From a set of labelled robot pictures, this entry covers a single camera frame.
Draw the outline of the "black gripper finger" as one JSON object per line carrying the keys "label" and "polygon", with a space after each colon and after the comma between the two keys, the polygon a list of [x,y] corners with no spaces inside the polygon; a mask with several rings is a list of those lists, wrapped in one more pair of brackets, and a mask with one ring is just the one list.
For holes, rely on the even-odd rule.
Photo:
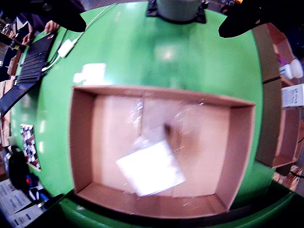
{"label": "black gripper finger", "polygon": [[78,0],[32,0],[30,9],[45,24],[53,21],[74,32],[86,29],[86,22],[81,16],[85,9]]}
{"label": "black gripper finger", "polygon": [[228,11],[218,33],[222,38],[233,38],[267,23],[273,24],[282,33],[303,24],[304,2],[302,0],[244,0]]}

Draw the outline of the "person's left hand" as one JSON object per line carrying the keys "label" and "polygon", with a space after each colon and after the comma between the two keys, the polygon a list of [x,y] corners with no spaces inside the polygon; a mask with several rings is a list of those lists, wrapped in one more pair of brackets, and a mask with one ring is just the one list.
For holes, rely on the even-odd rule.
{"label": "person's left hand", "polygon": [[50,20],[49,22],[46,23],[44,32],[45,32],[45,34],[51,34],[51,33],[56,32],[59,28],[60,28],[59,24]]}

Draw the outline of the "person's right hand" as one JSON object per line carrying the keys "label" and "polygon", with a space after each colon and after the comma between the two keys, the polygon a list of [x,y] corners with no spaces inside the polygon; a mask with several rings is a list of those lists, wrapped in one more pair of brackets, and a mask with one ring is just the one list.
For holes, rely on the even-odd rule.
{"label": "person's right hand", "polygon": [[35,31],[29,32],[29,33],[23,38],[22,45],[24,45],[24,46],[30,45],[34,38],[35,38]]}

